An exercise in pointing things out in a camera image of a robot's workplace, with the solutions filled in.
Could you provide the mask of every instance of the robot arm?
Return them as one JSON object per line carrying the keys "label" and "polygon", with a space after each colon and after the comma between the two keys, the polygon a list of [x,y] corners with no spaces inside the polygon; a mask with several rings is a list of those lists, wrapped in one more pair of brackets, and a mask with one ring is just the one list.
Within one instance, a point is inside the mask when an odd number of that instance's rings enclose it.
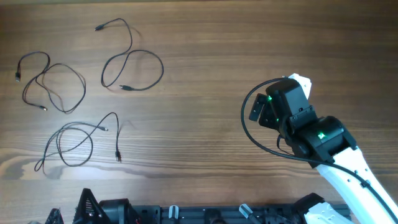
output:
{"label": "robot arm", "polygon": [[[343,197],[361,223],[394,223],[398,215],[397,205],[371,172],[354,137],[344,125],[332,116],[317,117],[314,107],[308,103],[310,87],[310,80],[298,74],[278,80],[266,89],[267,95],[257,95],[249,119],[259,120],[261,126],[277,130],[286,144],[292,147],[294,158],[307,161],[317,169]],[[283,156],[269,149],[267,151]],[[329,164],[344,167],[357,177]],[[326,207],[327,204],[316,203],[305,211],[307,223],[324,223],[321,220],[343,223],[336,215],[324,219],[322,212],[327,212]]]}

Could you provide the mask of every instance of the green led light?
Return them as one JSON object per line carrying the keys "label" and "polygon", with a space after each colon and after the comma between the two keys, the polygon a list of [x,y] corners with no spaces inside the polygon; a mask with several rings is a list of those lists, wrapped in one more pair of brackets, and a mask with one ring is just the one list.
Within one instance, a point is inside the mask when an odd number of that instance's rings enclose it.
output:
{"label": "green led light", "polygon": [[319,139],[323,139],[323,138],[325,138],[326,136],[325,136],[325,134],[324,133],[319,133],[318,134],[318,138]]}

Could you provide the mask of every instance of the cable plug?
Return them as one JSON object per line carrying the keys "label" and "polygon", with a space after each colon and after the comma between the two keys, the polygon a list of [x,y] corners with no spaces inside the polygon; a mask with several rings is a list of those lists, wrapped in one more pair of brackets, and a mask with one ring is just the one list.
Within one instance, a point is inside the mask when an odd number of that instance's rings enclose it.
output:
{"label": "cable plug", "polygon": [[104,29],[104,26],[105,26],[105,25],[102,24],[102,25],[99,25],[98,27],[95,27],[95,31]]}
{"label": "cable plug", "polygon": [[21,74],[19,72],[15,73],[15,81],[17,81],[17,82],[21,81]]}
{"label": "cable plug", "polygon": [[120,155],[119,150],[117,150],[114,155],[116,156],[116,161],[122,162],[122,156]]}
{"label": "cable plug", "polygon": [[39,108],[42,109],[42,110],[44,110],[44,111],[47,111],[47,108],[44,107],[44,106],[39,106]]}
{"label": "cable plug", "polygon": [[105,127],[98,127],[98,129],[103,130],[103,131],[108,131],[108,129]]}
{"label": "cable plug", "polygon": [[125,86],[125,85],[119,85],[119,88],[122,90],[127,90],[127,91],[133,91],[133,87]]}

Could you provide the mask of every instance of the black cable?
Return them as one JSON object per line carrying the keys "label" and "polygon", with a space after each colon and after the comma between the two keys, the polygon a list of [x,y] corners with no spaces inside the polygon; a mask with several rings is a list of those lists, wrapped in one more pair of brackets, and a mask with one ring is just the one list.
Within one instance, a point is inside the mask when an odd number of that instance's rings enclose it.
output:
{"label": "black cable", "polygon": [[265,82],[263,82],[263,83],[257,85],[256,87],[254,87],[254,88],[246,95],[246,97],[245,97],[245,99],[244,99],[244,101],[243,101],[243,104],[242,104],[242,108],[241,108],[241,122],[242,122],[243,130],[244,130],[244,132],[246,133],[246,135],[248,136],[248,138],[250,139],[250,141],[252,141],[256,146],[260,147],[261,149],[263,149],[263,150],[265,150],[265,151],[267,151],[267,152],[269,152],[269,153],[271,153],[271,154],[273,154],[273,155],[276,155],[276,156],[280,156],[280,157],[283,157],[283,158],[286,158],[286,159],[293,159],[293,160],[296,160],[296,161],[311,162],[311,163],[321,164],[321,165],[325,165],[325,166],[330,166],[330,167],[339,169],[339,170],[341,170],[341,171],[343,171],[343,172],[346,172],[347,174],[349,174],[349,175],[355,177],[356,179],[358,179],[363,187],[368,188],[368,190],[377,198],[377,200],[378,200],[378,201],[380,202],[380,204],[384,207],[384,209],[386,209],[386,211],[387,211],[388,214],[391,216],[391,218],[393,219],[393,221],[394,221],[395,223],[398,223],[398,218],[395,216],[394,212],[392,212],[392,210],[389,208],[389,206],[388,206],[387,203],[383,200],[383,198],[371,187],[371,185],[370,185],[368,182],[366,182],[366,180],[364,180],[361,176],[359,176],[358,174],[354,173],[353,171],[351,171],[351,170],[349,170],[349,169],[347,169],[347,168],[345,168],[345,167],[342,167],[342,166],[339,166],[339,165],[336,165],[336,164],[332,164],[332,163],[329,163],[329,162],[316,161],[316,160],[313,160],[313,159],[306,159],[306,158],[301,158],[301,157],[297,157],[297,156],[291,156],[291,155],[286,155],[286,154],[283,154],[283,153],[275,152],[275,151],[273,151],[272,149],[269,149],[269,148],[263,146],[262,144],[260,144],[259,142],[257,142],[257,141],[250,135],[250,133],[249,133],[247,127],[246,127],[246,123],[244,122],[244,109],[245,109],[245,107],[246,107],[246,103],[248,102],[249,97],[250,97],[256,90],[258,90],[259,88],[263,87],[264,85],[267,85],[267,84],[270,84],[270,83],[273,83],[273,82],[277,82],[277,81],[282,81],[282,80],[284,80],[284,79],[286,79],[286,78],[275,78],[275,79],[272,79],[272,80],[265,81]]}
{"label": "black cable", "polygon": [[147,86],[147,87],[145,87],[145,88],[133,88],[133,87],[130,87],[130,86],[127,86],[127,85],[119,85],[119,87],[120,87],[122,90],[127,90],[127,91],[142,91],[142,90],[147,90],[147,89],[149,89],[149,88],[152,88],[154,85],[156,85],[156,84],[162,79],[163,74],[164,74],[164,66],[163,66],[163,62],[162,62],[162,60],[160,59],[160,57],[157,56],[155,53],[149,51],[149,50],[132,50],[132,51],[130,51],[130,52],[127,54],[127,57],[126,57],[126,59],[125,59],[125,61],[124,61],[124,63],[123,63],[123,67],[122,67],[122,69],[120,70],[119,75],[117,75],[116,78],[115,78],[109,85],[106,85],[106,84],[105,84],[105,82],[104,82],[104,72],[105,72],[105,70],[106,70],[106,67],[108,66],[108,64],[109,64],[114,58],[116,58],[116,57],[118,57],[118,56],[121,56],[121,55],[124,55],[125,53],[127,53],[127,52],[131,49],[131,47],[132,47],[132,35],[131,35],[131,30],[130,30],[129,24],[127,24],[127,22],[126,22],[124,19],[121,19],[121,18],[117,18],[117,19],[111,20],[111,21],[109,21],[109,22],[106,22],[106,23],[104,23],[104,24],[101,24],[101,25],[95,27],[95,31],[98,31],[98,30],[104,29],[104,26],[105,26],[105,25],[107,25],[107,24],[109,24],[109,23],[111,23],[111,22],[114,22],[114,21],[118,21],[118,20],[123,21],[123,22],[125,23],[126,27],[127,27],[127,30],[129,31],[129,34],[130,34],[130,47],[129,47],[126,51],[124,51],[124,52],[122,52],[122,53],[120,53],[120,54],[117,54],[117,55],[112,56],[111,58],[109,58],[109,59],[105,62],[105,65],[104,65],[104,68],[102,69],[102,74],[101,74],[101,84],[102,84],[103,87],[109,87],[109,86],[111,86],[113,83],[116,82],[116,80],[120,77],[120,74],[122,74],[123,69],[124,69],[124,66],[126,66],[126,62],[127,62],[127,59],[129,58],[130,54],[132,54],[132,53],[134,53],[134,52],[146,52],[146,53],[148,53],[148,54],[151,54],[151,55],[155,56],[155,57],[159,60],[160,65],[162,66],[162,73],[160,74],[160,77],[156,80],[156,82],[154,82],[153,84],[151,84],[151,85],[149,85],[149,86]]}
{"label": "black cable", "polygon": [[[93,139],[91,138],[91,135],[94,133],[94,131],[95,131],[97,128],[100,129],[100,130],[102,130],[102,131],[107,131],[107,130],[108,130],[107,128],[101,127],[100,124],[101,124],[109,115],[111,115],[111,114],[114,114],[114,115],[115,115],[115,117],[116,117],[116,122],[117,122],[117,124],[118,124],[118,131],[116,132],[116,151],[115,151],[114,154],[115,154],[115,156],[116,156],[116,160],[119,161],[119,162],[121,162],[121,155],[120,155],[119,146],[118,146],[119,133],[120,133],[120,130],[119,130],[119,118],[118,118],[118,115],[117,115],[115,112],[110,112],[110,113],[108,113],[97,125],[88,124],[88,123],[79,122],[79,121],[75,121],[75,122],[69,122],[69,123],[65,124],[64,126],[62,126],[62,128],[58,129],[58,131],[56,131],[54,134],[52,134],[52,136],[50,137],[50,139],[47,141],[47,145],[45,146],[45,149],[44,149],[43,158],[41,158],[39,161],[37,161],[37,163],[36,163],[36,165],[35,165],[35,167],[34,167],[34,170],[35,170],[36,172],[39,171],[41,167],[44,167],[44,160],[45,160],[45,158],[47,158],[48,156],[52,156],[52,155],[54,155],[54,154],[57,154],[57,153],[60,155],[62,162],[63,162],[65,165],[69,166],[69,167],[78,167],[78,166],[81,166],[81,165],[85,164],[86,162],[88,162],[88,161],[90,160],[90,157],[91,157],[92,153],[93,153],[93,147],[94,147]],[[80,128],[73,128],[72,126],[74,126],[74,125],[87,125],[87,126],[93,127],[94,129],[91,131],[91,133],[87,133],[86,131],[84,131],[84,130],[82,130],[82,129],[80,129]],[[81,131],[81,132],[85,133],[85,134],[87,135],[87,137],[84,138],[84,139],[83,139],[79,144],[77,144],[75,147],[63,151],[63,150],[61,150],[61,145],[60,145],[60,144],[61,144],[60,134],[62,135],[62,133],[63,133],[64,131],[66,131],[66,130],[77,130],[77,131]],[[46,155],[47,150],[49,149],[50,143],[52,142],[52,140],[54,139],[54,137],[56,137],[56,138],[55,138],[55,143],[56,143],[58,152],[53,152],[53,153],[51,153],[51,154],[49,154],[49,155]],[[80,146],[81,144],[83,144],[83,142],[85,142],[87,139],[89,139],[89,140],[90,140],[90,143],[91,143],[91,150],[90,150],[90,154],[88,155],[88,157],[87,157],[83,162],[81,162],[81,163],[79,163],[79,164],[72,164],[72,165],[71,165],[71,164],[68,164],[68,163],[64,160],[64,158],[63,158],[63,156],[62,156],[62,153],[69,152],[69,151],[72,151],[72,150],[76,149],[78,146]]]}
{"label": "black cable", "polygon": [[[61,112],[64,112],[64,113],[72,112],[74,109],[76,109],[76,108],[79,106],[79,104],[83,101],[83,99],[84,99],[84,97],[85,97],[85,95],[86,95],[86,83],[85,83],[85,81],[81,78],[81,76],[80,76],[76,71],[74,71],[74,69],[72,69],[71,67],[69,67],[68,65],[65,65],[65,64],[63,64],[63,63],[55,63],[55,64],[53,64],[53,65],[50,66],[50,56],[49,56],[47,53],[41,52],[41,51],[35,51],[35,52],[31,52],[31,53],[28,53],[28,54],[25,54],[24,56],[22,56],[21,59],[19,59],[18,66],[17,66],[17,72],[15,73],[15,75],[16,75],[16,81],[17,81],[17,82],[20,82],[20,81],[21,81],[21,62],[22,62],[22,60],[23,60],[24,58],[30,56],[30,55],[33,55],[33,54],[44,54],[44,55],[46,55],[46,56],[47,56],[47,64],[46,64],[46,66],[44,67],[43,71],[41,71],[38,75],[36,75],[35,77],[33,77],[31,80],[29,80],[29,82],[26,84],[26,86],[25,86],[25,88],[24,88],[24,91],[22,91],[22,100],[23,100],[26,104],[28,104],[28,105],[36,106],[36,107],[38,107],[38,108],[40,108],[40,109],[42,109],[42,110],[47,111],[47,108],[46,108],[45,106],[37,105],[37,104],[34,104],[34,103],[29,103],[29,102],[26,100],[27,90],[29,89],[30,84],[32,84],[32,82],[35,80],[36,83],[37,83],[39,86],[41,86],[43,89],[45,89],[45,91],[47,91],[47,94],[49,95],[49,98],[50,98],[51,103],[54,105],[54,107],[55,107],[57,110],[59,110],[59,111],[61,111]],[[53,68],[53,67],[55,67],[55,66],[57,66],[57,65],[65,66],[65,67],[69,68],[71,71],[73,71],[74,74],[80,79],[81,84],[82,84],[82,86],[83,86],[83,96],[80,98],[79,102],[78,102],[74,107],[72,107],[72,108],[69,109],[69,110],[64,110],[63,108],[62,108],[62,109],[58,108],[58,106],[55,105],[55,103],[53,102],[53,100],[52,100],[52,98],[51,98],[50,90],[49,90],[47,87],[45,87],[44,84],[42,85],[42,84],[40,84],[40,83],[37,81],[37,79],[38,79],[41,75],[45,75],[51,68]]]}
{"label": "black cable", "polygon": [[285,151],[285,150],[283,150],[283,149],[281,149],[281,148],[279,147],[279,143],[280,143],[280,140],[281,140],[281,139],[283,139],[283,137],[282,137],[281,135],[278,135],[278,139],[276,139],[276,147],[277,147],[279,150],[281,150],[282,152],[284,152],[284,153],[286,153],[286,154],[288,154],[288,155],[294,156],[293,154],[291,154],[291,153],[289,153],[289,152],[287,152],[287,151]]}

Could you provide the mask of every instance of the wood grain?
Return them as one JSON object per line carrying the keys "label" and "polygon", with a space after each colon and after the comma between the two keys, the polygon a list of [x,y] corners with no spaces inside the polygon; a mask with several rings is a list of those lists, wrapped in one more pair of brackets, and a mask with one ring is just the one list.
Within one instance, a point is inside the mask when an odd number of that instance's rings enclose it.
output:
{"label": "wood grain", "polygon": [[[317,114],[345,123],[381,184],[398,200],[396,6],[394,1],[266,0],[0,7],[0,223],[44,222],[53,207],[61,207],[71,222],[83,187],[98,200],[127,197],[147,205],[259,205],[294,202],[310,192],[341,202],[308,164],[267,154],[243,133],[239,112],[247,92],[292,73],[311,78],[310,102]],[[136,30],[134,49],[151,50],[163,60],[165,75],[150,90],[117,88],[156,80],[159,63],[143,54],[129,58],[112,87],[100,84],[105,61],[127,49],[129,36],[121,23],[98,32],[94,27],[117,17]],[[28,100],[49,110],[22,102],[24,85],[45,64],[41,56],[27,58],[21,83],[15,82],[19,58],[33,50],[84,76],[87,94],[72,114],[57,111],[37,85]],[[106,82],[123,60],[109,65]],[[64,68],[50,71],[44,82],[66,108],[81,97],[78,79]],[[45,174],[34,172],[58,128],[71,121],[96,124],[111,111],[122,126],[122,163],[114,158],[116,120],[110,117],[104,122],[110,131],[93,135],[87,164],[66,167],[53,156]],[[260,142],[275,148],[274,131],[248,123]],[[62,146],[83,137],[67,132]],[[65,157],[82,161],[89,147],[84,143]],[[52,145],[50,152],[55,151]]]}

